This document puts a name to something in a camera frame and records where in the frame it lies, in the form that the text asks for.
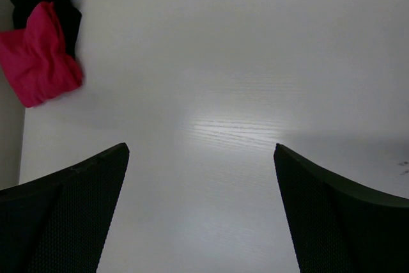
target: black cloth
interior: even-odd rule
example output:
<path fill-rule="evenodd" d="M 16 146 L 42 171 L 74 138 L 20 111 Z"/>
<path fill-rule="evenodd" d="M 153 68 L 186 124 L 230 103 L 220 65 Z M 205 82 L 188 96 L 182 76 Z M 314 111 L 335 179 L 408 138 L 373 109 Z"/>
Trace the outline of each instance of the black cloth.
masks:
<path fill-rule="evenodd" d="M 0 272 L 95 273 L 128 159 L 121 143 L 0 191 Z"/>
<path fill-rule="evenodd" d="M 36 5 L 42 1 L 54 2 L 54 9 L 65 38 L 65 51 L 75 59 L 75 43 L 78 37 L 81 13 L 70 0 L 10 0 L 14 4 L 13 24 L 15 29 L 26 27 L 27 19 Z"/>
<path fill-rule="evenodd" d="M 353 182 L 280 144 L 274 162 L 301 273 L 409 272 L 409 199 Z"/>

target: black mesh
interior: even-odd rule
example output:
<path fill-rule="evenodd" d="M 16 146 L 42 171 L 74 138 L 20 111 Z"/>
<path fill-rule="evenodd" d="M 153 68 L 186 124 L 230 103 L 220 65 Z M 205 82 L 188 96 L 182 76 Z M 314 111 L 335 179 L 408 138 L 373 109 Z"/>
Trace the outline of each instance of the black mesh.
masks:
<path fill-rule="evenodd" d="M 0 262 L 8 263 L 9 268 L 1 272 L 95 272 L 127 164 L 128 148 L 119 144 L 71 168 L 0 194 L 0 205 L 4 205 L 16 200 L 32 203 L 37 195 L 48 191 L 38 202 L 42 210 L 34 210 L 40 222 L 29 232 L 30 236 L 25 235 L 25 248 L 18 250 L 16 259 L 21 265 L 0 256 Z M 14 223 L 24 224 L 26 209 L 5 205 L 3 209 L 3 216 L 20 210 Z"/>
<path fill-rule="evenodd" d="M 323 169 L 282 145 L 275 168 L 301 272 L 409 272 L 409 200 Z"/>
<path fill-rule="evenodd" d="M 282 146 L 274 161 L 301 273 L 356 272 L 325 185 Z"/>

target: gray wall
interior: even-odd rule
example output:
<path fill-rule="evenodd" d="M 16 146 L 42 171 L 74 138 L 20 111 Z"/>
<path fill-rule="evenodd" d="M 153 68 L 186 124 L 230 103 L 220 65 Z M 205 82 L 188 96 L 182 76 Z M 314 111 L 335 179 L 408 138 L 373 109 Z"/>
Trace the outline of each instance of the gray wall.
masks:
<path fill-rule="evenodd" d="M 0 31 L 12 29 L 12 5 L 0 0 Z M 24 108 L 0 72 L 0 189 L 17 185 Z"/>

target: pink cloth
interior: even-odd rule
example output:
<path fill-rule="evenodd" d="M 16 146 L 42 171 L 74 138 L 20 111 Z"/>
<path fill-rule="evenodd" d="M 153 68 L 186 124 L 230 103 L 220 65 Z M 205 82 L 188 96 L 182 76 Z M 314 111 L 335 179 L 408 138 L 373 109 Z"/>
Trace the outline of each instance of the pink cloth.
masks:
<path fill-rule="evenodd" d="M 39 3 L 27 20 L 27 28 L 0 33 L 0 64 L 26 107 L 40 105 L 82 84 L 81 68 L 65 53 L 54 3 Z"/>

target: folded clothing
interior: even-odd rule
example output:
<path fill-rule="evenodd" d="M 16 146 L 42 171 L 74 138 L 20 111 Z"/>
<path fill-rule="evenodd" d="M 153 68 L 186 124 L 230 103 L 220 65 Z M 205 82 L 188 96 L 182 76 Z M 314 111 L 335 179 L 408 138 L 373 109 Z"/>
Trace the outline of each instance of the folded clothing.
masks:
<path fill-rule="evenodd" d="M 26 107 L 40 105 L 82 84 L 82 71 L 65 52 L 54 3 L 41 2 L 25 29 L 0 33 L 0 64 Z"/>
<path fill-rule="evenodd" d="M 81 13 L 70 0 L 10 0 L 14 4 L 13 23 L 14 29 L 23 29 L 27 25 L 27 19 L 34 8 L 46 1 L 54 2 L 54 10 L 65 37 L 65 51 L 75 59 L 75 43 L 78 37 Z"/>

